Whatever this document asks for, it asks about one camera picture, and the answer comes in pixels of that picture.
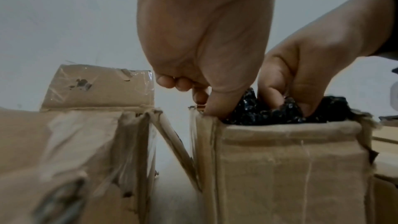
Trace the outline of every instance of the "gray wall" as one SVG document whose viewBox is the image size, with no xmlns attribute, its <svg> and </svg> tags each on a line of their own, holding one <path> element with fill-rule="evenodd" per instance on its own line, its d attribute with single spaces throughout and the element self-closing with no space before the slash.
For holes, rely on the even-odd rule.
<svg viewBox="0 0 398 224">
<path fill-rule="evenodd" d="M 269 48 L 346 0 L 277 0 Z M 37 110 L 57 67 L 68 61 L 149 69 L 136 34 L 136 0 L 0 0 L 0 106 Z M 389 105 L 390 73 L 398 62 L 371 57 L 337 76 L 328 93 L 374 115 Z M 162 107 L 186 146 L 190 93 L 156 89 Z M 162 141 L 158 168 L 172 160 Z"/>
</svg>

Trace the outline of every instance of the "human hand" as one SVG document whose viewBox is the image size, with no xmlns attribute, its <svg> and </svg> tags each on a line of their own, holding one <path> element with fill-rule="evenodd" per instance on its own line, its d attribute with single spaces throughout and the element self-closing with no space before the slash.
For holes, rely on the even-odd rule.
<svg viewBox="0 0 398 224">
<path fill-rule="evenodd" d="M 311 115 L 337 73 L 388 39 L 393 14 L 393 0 L 349 0 L 298 30 L 266 54 L 258 96 L 272 108 L 291 96 Z"/>
<path fill-rule="evenodd" d="M 137 28 L 160 86 L 192 89 L 225 118 L 255 81 L 274 0 L 138 0 Z"/>
</svg>

